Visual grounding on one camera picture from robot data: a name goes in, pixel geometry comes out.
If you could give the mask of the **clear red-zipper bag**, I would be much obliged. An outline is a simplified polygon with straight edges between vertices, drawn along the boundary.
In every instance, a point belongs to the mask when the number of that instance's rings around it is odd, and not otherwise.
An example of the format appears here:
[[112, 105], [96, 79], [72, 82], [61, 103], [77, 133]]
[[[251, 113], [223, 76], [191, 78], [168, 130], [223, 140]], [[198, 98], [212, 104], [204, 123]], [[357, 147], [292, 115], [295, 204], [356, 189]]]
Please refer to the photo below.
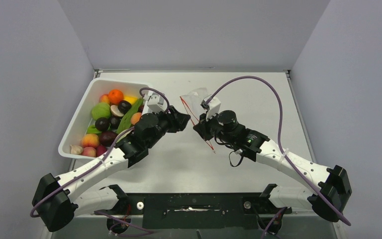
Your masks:
[[191, 116], [191, 123], [193, 126], [199, 123], [200, 115], [205, 112], [200, 104], [207, 96], [208, 91], [206, 87], [197, 88], [190, 91], [188, 94], [180, 96], [180, 100], [187, 114]]

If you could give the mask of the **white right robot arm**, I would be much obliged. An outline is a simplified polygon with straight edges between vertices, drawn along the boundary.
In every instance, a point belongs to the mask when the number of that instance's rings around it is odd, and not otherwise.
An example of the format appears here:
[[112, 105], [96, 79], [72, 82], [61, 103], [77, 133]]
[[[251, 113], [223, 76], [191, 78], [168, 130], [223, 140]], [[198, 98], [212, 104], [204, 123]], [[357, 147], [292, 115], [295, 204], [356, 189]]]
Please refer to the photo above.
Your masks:
[[273, 189], [260, 198], [262, 210], [271, 213], [282, 207], [312, 209], [327, 221], [342, 221], [350, 225], [343, 211], [352, 188], [343, 167], [316, 164], [282, 149], [268, 136], [240, 124], [231, 110], [210, 119], [202, 114], [193, 129], [203, 140], [214, 139], [238, 153], [242, 159], [272, 167], [303, 185], [303, 188], [294, 189], [273, 185]]

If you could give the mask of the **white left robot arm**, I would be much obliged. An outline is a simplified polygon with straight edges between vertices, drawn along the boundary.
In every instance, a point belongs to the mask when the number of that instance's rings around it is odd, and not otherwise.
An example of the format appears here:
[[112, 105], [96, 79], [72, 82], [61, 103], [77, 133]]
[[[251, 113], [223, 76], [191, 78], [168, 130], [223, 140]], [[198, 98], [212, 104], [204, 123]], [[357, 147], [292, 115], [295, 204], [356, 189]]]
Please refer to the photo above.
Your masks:
[[165, 134], [183, 131], [190, 119], [173, 106], [165, 112], [143, 114], [135, 126], [115, 138], [103, 155], [67, 173], [44, 175], [33, 196], [30, 216], [40, 218], [48, 231], [56, 232], [76, 216], [114, 210], [127, 197], [119, 186], [109, 185], [90, 193], [87, 190], [141, 161]]

